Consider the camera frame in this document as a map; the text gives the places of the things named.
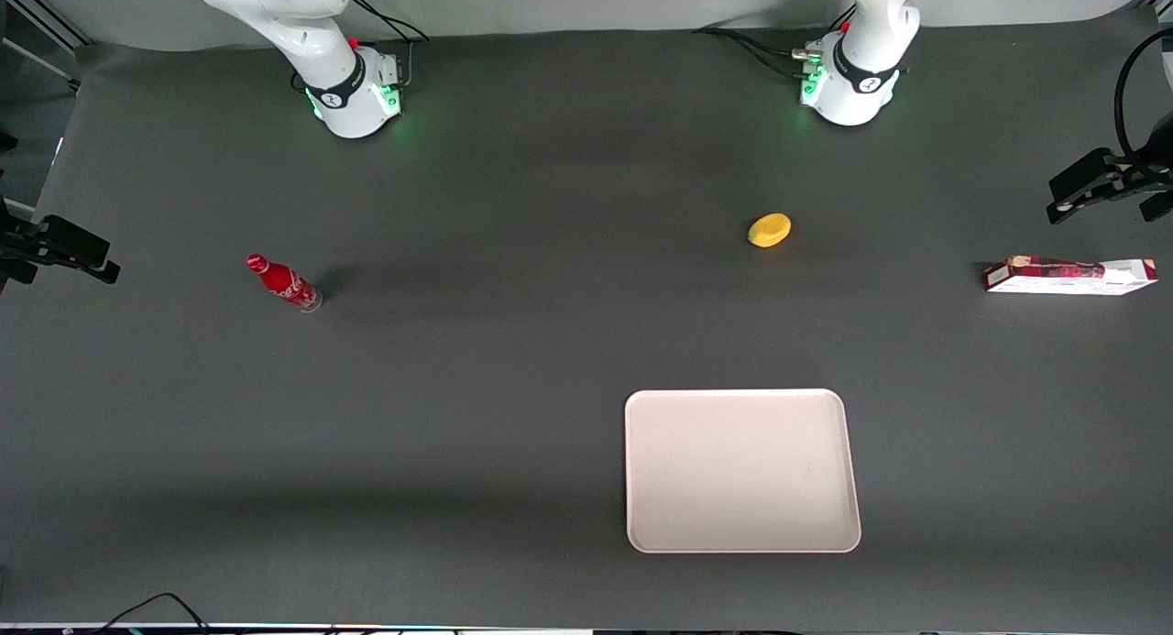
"bottle cap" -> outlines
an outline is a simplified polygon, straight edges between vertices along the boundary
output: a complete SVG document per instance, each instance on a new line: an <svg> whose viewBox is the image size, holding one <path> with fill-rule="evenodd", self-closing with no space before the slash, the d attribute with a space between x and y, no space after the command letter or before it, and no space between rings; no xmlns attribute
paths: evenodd
<svg viewBox="0 0 1173 635"><path fill-rule="evenodd" d="M269 270L269 259L265 259L260 255L252 254L244 261L244 265L249 266L249 270L255 273L263 273Z"/></svg>

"plastic tray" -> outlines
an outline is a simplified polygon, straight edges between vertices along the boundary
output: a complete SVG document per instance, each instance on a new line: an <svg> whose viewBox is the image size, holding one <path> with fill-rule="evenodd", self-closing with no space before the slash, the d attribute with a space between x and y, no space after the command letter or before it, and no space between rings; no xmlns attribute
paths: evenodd
<svg viewBox="0 0 1173 635"><path fill-rule="evenodd" d="M860 542L843 403L829 390L628 399L628 539L644 553L846 553Z"/></svg>

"yellow lemon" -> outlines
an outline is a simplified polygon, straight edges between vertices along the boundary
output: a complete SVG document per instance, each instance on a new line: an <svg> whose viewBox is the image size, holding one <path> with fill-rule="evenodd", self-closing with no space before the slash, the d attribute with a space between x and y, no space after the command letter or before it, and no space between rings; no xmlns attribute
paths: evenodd
<svg viewBox="0 0 1173 635"><path fill-rule="evenodd" d="M791 234L787 214L767 214L750 225L750 243L758 248L769 248Z"/></svg>

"black bracket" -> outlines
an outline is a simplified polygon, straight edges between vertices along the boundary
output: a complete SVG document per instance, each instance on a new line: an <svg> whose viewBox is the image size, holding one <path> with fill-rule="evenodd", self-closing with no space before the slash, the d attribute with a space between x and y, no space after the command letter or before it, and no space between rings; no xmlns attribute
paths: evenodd
<svg viewBox="0 0 1173 635"><path fill-rule="evenodd" d="M1153 168L1164 169L1158 165ZM1140 203L1140 214L1146 222L1153 222L1173 211L1173 188L1150 180L1106 147L1089 151L1083 158L1056 175L1050 184L1055 202L1046 207L1046 216L1051 218L1052 225L1066 221L1080 209L1092 204L1134 195L1152 194Z"/></svg>
<svg viewBox="0 0 1173 635"><path fill-rule="evenodd" d="M106 261L109 250L109 242L60 216L21 221L0 200L0 291L8 278L32 284L38 264L76 269L114 284L122 269Z"/></svg>

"cardboard box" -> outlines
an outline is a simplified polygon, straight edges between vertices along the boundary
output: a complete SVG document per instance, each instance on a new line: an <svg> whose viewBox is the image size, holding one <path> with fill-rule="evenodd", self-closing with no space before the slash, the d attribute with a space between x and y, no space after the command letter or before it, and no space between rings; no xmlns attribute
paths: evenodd
<svg viewBox="0 0 1173 635"><path fill-rule="evenodd" d="M1016 255L985 270L985 290L997 293L1120 296L1157 282L1152 259L1086 264Z"/></svg>

